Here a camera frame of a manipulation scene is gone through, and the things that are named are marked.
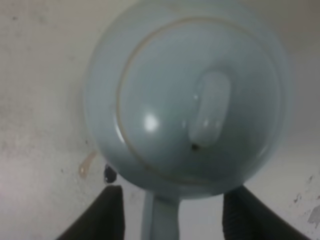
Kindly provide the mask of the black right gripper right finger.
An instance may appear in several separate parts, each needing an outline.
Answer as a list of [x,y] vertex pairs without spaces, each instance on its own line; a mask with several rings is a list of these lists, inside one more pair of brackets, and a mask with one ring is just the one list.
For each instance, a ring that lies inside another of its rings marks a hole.
[[222,231],[226,240],[307,240],[241,186],[223,195]]

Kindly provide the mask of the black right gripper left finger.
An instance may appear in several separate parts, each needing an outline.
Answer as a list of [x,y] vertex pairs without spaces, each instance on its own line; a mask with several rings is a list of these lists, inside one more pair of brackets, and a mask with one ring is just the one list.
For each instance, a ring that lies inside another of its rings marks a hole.
[[125,210],[123,189],[107,186],[59,240],[123,240]]

